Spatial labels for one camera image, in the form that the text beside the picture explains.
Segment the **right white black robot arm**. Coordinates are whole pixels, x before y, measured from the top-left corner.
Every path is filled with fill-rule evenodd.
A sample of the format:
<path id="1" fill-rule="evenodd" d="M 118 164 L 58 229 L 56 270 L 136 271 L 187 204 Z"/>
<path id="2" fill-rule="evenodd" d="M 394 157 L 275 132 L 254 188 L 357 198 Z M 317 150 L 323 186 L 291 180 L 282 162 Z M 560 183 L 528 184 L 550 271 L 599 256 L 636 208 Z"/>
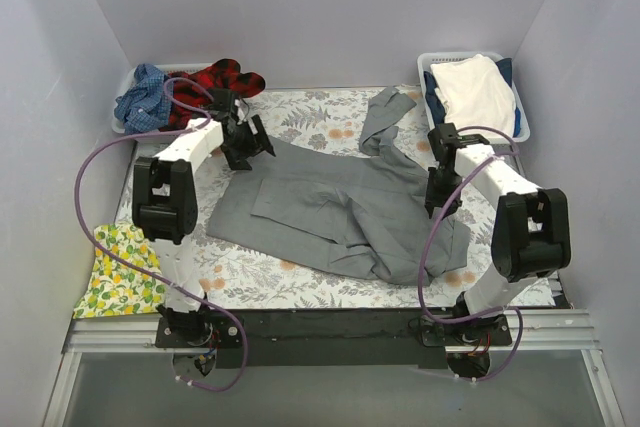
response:
<path id="1" fill-rule="evenodd" d="M 428 170 L 429 216 L 437 224 L 452 216 L 468 185 L 495 210 L 491 263 L 485 273 L 461 295 L 450 317 L 422 311 L 429 323 L 452 326 L 454 336 L 469 345 L 486 336 L 488 321 L 499 317 L 522 291 L 571 260 L 566 195 L 558 188 L 539 187 L 510 167 L 484 138 L 486 131 L 444 123 L 428 134 L 436 160 Z"/>

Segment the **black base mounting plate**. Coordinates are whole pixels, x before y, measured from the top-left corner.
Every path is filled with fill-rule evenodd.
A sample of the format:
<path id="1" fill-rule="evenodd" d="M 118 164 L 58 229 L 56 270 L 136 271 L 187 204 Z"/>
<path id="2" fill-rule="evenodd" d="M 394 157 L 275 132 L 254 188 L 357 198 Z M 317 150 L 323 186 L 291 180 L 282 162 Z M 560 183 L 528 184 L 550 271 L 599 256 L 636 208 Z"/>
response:
<path id="1" fill-rule="evenodd" d="M 211 311 L 164 313 L 155 345 L 194 353 L 204 365 L 325 367 L 447 366 L 446 349 L 471 353 L 483 369 L 491 347 L 514 339 L 505 316 L 466 324 L 434 323 L 418 309 L 237 310 L 229 319 Z"/>

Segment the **red black plaid shirt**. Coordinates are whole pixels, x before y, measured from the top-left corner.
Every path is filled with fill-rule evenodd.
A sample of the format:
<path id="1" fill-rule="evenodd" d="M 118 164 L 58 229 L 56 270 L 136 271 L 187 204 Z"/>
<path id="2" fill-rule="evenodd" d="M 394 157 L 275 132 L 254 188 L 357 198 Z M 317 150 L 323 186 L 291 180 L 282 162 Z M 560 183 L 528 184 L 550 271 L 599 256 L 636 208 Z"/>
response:
<path id="1" fill-rule="evenodd" d="M 184 71 L 169 74 L 170 78 L 187 78 L 207 91 L 211 89 L 227 89 L 242 98 L 251 98 L 260 94 L 266 88 L 265 79 L 255 72 L 242 72 L 241 65 L 234 59 L 220 59 L 214 64 L 195 73 Z M 201 89 L 185 82 L 173 84 L 173 97 L 192 107 L 204 108 L 210 104 L 210 99 Z M 194 112 L 172 103 L 169 124 L 162 131 L 182 130 L 187 126 Z"/>

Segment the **blue checked shirt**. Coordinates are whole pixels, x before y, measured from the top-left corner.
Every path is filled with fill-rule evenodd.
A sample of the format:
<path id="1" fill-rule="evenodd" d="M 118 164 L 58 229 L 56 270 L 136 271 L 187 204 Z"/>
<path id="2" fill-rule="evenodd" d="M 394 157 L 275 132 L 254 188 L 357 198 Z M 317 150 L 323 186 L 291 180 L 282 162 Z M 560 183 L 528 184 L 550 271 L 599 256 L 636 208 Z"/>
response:
<path id="1" fill-rule="evenodd" d="M 169 125 L 171 102 L 164 94 L 168 75 L 152 64 L 139 64 L 134 84 L 116 98 L 115 118 L 126 135 L 147 133 Z"/>

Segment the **aluminium frame rail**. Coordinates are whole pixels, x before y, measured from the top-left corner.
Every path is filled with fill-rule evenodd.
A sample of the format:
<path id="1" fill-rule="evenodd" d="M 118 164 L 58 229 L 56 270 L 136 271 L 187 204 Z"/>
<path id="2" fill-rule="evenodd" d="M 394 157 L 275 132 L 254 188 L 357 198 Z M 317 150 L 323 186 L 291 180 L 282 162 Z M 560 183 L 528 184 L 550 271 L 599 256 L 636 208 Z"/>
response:
<path id="1" fill-rule="evenodd" d="M 589 312 L 584 309 L 525 309 L 524 333 L 518 351 L 578 351 L 582 354 L 597 405 L 606 426 L 623 426 L 623 415 L 604 366 L 602 345 Z M 63 345 L 61 380 L 54 385 L 46 426 L 60 426 L 67 413 L 81 355 L 136 353 L 193 355 L 194 348 L 157 347 L 157 315 L 121 320 L 88 319 L 71 323 Z"/>

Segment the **floral patterned table mat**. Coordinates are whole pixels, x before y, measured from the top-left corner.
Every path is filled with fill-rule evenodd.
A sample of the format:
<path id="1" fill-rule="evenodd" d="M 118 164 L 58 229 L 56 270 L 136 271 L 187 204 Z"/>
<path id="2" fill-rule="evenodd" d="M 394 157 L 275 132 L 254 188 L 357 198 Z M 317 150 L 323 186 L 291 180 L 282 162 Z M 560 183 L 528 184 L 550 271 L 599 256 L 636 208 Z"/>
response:
<path id="1" fill-rule="evenodd" d="M 368 101 L 378 88 L 265 91 L 249 99 L 266 131 L 306 149 L 357 156 Z M 220 152 L 196 173 L 198 225 L 192 234 L 192 275 L 210 301 L 228 310 L 276 308 L 416 307 L 413 287 L 325 274 L 207 236 L 206 224 L 231 171 Z M 436 278 L 424 290 L 430 307 L 449 307 L 486 271 L 495 211 L 471 186 L 457 218 L 471 230 L 465 267 Z"/>

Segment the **grey long sleeve shirt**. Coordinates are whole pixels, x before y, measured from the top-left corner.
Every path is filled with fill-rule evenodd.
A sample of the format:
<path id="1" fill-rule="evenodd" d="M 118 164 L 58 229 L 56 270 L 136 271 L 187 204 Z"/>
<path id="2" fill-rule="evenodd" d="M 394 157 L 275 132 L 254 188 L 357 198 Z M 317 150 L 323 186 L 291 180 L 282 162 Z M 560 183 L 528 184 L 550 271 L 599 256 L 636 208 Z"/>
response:
<path id="1" fill-rule="evenodd" d="M 469 228 L 436 225 L 424 207 L 427 172 L 394 144 L 414 101 L 394 87 L 370 99 L 360 156 L 329 155 L 272 139 L 233 174 L 208 236 L 322 272 L 415 286 L 467 264 Z"/>

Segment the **lemon print cloth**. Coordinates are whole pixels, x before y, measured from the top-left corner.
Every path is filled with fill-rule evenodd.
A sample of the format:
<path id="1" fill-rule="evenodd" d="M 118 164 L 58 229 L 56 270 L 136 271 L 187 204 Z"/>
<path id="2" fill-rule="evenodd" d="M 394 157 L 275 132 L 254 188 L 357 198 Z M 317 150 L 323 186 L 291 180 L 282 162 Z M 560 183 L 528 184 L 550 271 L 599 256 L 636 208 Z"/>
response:
<path id="1" fill-rule="evenodd" d="M 140 228 L 130 223 L 105 224 L 94 229 L 94 237 L 111 253 L 158 274 L 159 260 Z M 148 314 L 164 303 L 165 284 L 115 262 L 100 249 L 85 294 L 73 311 L 75 319 Z"/>

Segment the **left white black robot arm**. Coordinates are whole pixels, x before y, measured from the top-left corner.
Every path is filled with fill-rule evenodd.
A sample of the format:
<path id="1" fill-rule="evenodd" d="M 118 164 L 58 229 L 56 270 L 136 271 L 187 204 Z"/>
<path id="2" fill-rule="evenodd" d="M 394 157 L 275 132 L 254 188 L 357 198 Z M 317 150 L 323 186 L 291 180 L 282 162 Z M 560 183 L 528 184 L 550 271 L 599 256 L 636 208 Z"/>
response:
<path id="1" fill-rule="evenodd" d="M 132 219 L 151 242 L 160 271 L 174 287 L 159 312 L 163 332 L 181 343 L 200 347 L 213 342 L 214 324 L 205 293 L 195 273 L 192 242 L 198 220 L 195 173 L 219 148 L 233 171 L 249 171 L 249 159 L 274 149 L 259 116 L 251 116 L 242 96 L 229 89 L 211 89 L 212 100 L 203 110 L 211 116 L 206 126 L 199 119 L 153 157 L 140 157 L 133 169 Z"/>

